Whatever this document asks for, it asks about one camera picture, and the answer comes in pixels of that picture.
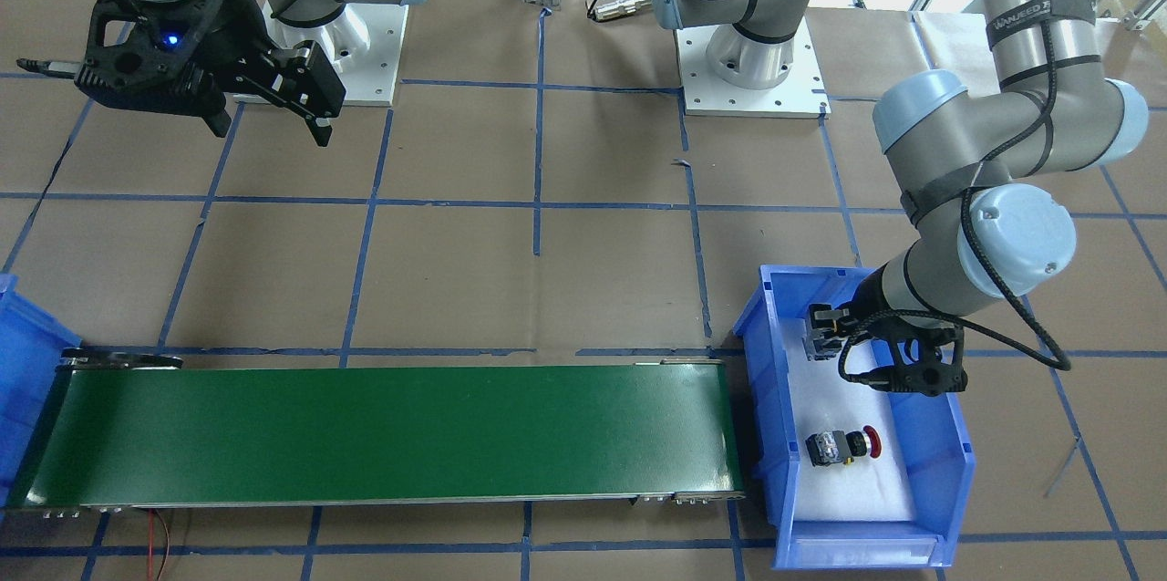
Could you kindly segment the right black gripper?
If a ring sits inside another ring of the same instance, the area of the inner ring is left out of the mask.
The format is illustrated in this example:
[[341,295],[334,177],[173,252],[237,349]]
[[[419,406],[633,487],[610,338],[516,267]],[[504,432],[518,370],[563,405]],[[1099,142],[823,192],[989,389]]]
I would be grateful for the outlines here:
[[299,116],[321,148],[345,103],[324,48],[274,49],[256,0],[98,0],[75,85],[109,108],[201,117],[217,138],[232,124],[225,94],[254,94]]

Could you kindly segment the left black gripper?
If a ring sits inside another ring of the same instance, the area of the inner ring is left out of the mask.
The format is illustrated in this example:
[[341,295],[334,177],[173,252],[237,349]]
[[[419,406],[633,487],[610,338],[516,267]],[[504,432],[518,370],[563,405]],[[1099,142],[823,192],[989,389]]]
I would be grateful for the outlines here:
[[[857,306],[810,304],[806,359],[829,360],[841,354],[841,378],[889,393],[921,393],[938,397],[963,391],[962,326],[925,328],[904,322],[897,310],[883,308],[864,316]],[[882,340],[892,364],[853,374],[846,370],[851,348],[866,340]]]

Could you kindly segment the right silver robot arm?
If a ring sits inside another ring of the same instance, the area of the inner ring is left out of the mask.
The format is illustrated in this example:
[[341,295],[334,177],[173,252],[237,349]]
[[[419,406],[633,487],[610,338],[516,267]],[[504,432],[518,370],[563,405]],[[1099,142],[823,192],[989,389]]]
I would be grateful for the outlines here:
[[106,108],[197,117],[231,127],[228,94],[286,108],[315,144],[345,103],[342,70],[366,57],[358,5],[426,0],[97,0],[88,49],[64,78]]

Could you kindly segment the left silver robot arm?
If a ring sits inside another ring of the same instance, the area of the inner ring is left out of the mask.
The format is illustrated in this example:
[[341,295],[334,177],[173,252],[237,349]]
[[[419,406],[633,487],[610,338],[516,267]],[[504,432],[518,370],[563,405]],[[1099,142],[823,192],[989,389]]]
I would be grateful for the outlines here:
[[1022,298],[1067,268],[1076,228],[1029,178],[1121,160],[1149,128],[1149,104],[1105,77],[1091,0],[983,4],[995,94],[974,98],[937,69],[900,82],[873,108],[918,240],[850,301],[808,308],[808,357],[834,359],[845,382],[962,391],[970,330],[1070,368]]

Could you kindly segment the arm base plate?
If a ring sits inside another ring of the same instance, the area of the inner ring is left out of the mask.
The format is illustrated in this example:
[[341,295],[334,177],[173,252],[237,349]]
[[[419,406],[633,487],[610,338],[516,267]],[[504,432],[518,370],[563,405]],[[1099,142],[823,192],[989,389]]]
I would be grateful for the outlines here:
[[345,106],[392,106],[407,6],[349,4],[331,23],[312,28],[284,24],[270,14],[270,5],[263,5],[268,34],[278,44],[312,38],[324,48],[345,83]]
[[676,34],[689,116],[817,119],[831,112],[806,20],[780,44],[762,44],[731,24]]

